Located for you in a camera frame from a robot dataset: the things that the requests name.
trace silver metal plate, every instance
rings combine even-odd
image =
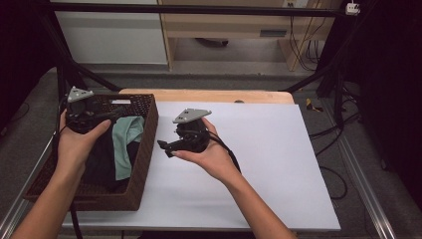
[[[194,120],[201,119],[205,116],[211,115],[211,111],[205,110],[196,110],[196,109],[186,109],[184,110],[176,119],[174,123],[185,123]]]
[[[89,98],[93,95],[94,95],[93,91],[88,92],[88,91],[78,89],[76,87],[72,87],[71,91],[69,92],[68,103],[77,102],[82,99]]]

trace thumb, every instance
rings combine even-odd
[[[97,140],[103,133],[106,132],[106,130],[111,125],[111,120],[107,119],[102,121],[99,125],[97,125],[93,130],[89,131],[87,135],[92,140]]]

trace white table surface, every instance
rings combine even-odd
[[[184,109],[207,118],[238,158],[243,175],[295,231],[340,226],[296,105],[158,102],[156,138],[178,139],[172,120]],[[78,212],[82,228],[245,230],[247,222],[224,185],[196,164],[168,158],[156,143],[138,211]],[[72,227],[70,215],[64,227]]]

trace hand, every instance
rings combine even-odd
[[[217,134],[217,129],[210,121],[206,118],[202,118],[202,120],[210,132]],[[210,139],[208,147],[201,153],[186,150],[173,151],[172,153],[179,158],[198,164],[211,176],[223,183],[240,174],[227,150],[212,139]]]
[[[76,172],[81,177],[85,171],[85,161],[97,138],[106,132],[111,121],[105,120],[86,134],[79,134],[66,127],[66,111],[60,118],[59,161],[56,171]]]

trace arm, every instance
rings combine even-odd
[[[66,125],[65,121],[65,113],[62,113],[61,128]],[[85,161],[109,125],[110,121],[106,120],[86,134],[75,133],[67,127],[62,130],[56,170],[12,238],[57,238],[84,174]]]
[[[203,119],[209,131],[217,133],[207,119]],[[256,238],[296,238],[258,195],[232,162],[227,151],[214,141],[201,153],[174,151],[182,159],[203,167],[211,176],[220,180],[230,191]]]

